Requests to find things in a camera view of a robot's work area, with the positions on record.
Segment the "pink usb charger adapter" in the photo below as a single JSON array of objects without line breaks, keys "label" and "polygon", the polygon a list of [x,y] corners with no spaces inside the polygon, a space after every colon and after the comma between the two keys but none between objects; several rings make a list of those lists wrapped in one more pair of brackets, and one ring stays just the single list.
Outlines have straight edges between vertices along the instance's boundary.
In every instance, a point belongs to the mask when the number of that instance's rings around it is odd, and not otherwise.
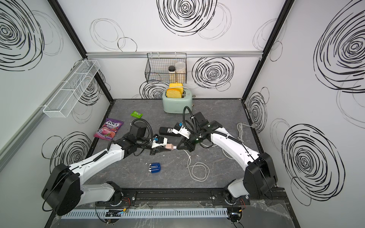
[{"label": "pink usb charger adapter", "polygon": [[171,143],[165,145],[164,147],[165,147],[165,149],[171,150],[171,151],[175,149],[175,146],[173,144],[171,144]]}]

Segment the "black power strip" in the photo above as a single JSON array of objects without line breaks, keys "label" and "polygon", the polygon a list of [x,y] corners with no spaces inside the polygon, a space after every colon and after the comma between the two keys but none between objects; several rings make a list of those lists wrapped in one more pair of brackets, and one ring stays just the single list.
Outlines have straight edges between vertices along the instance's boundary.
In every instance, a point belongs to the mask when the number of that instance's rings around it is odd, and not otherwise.
[{"label": "black power strip", "polygon": [[171,136],[171,137],[181,137],[180,134],[175,134],[173,132],[173,128],[170,127],[160,127],[159,128],[159,134],[164,136]]}]

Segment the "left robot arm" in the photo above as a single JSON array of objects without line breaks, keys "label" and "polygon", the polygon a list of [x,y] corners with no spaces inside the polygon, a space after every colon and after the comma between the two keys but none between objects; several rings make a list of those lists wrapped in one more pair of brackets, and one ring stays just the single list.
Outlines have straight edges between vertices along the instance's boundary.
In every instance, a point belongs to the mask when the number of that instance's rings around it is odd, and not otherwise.
[{"label": "left robot arm", "polygon": [[150,150],[151,154],[166,151],[167,138],[154,134],[151,125],[144,119],[136,119],[130,131],[120,139],[110,141],[107,148],[71,165],[57,165],[41,193],[44,204],[50,211],[62,216],[80,205],[107,202],[119,206],[124,195],[114,182],[88,185],[86,182],[109,165],[132,155],[138,148]]}]

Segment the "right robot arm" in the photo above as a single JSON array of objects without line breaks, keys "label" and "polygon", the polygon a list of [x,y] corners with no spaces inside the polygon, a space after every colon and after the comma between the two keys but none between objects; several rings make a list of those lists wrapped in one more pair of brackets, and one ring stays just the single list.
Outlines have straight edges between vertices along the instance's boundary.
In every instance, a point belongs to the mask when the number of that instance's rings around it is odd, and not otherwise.
[{"label": "right robot arm", "polygon": [[175,134],[182,135],[178,150],[192,152],[196,145],[208,140],[228,153],[243,169],[243,178],[235,179],[224,187],[223,195],[229,204],[233,205],[241,197],[262,199],[271,193],[278,179],[273,160],[267,153],[250,149],[219,122],[209,122],[200,112],[193,114],[187,106],[183,112],[189,113],[190,121],[183,119],[173,129]]}]

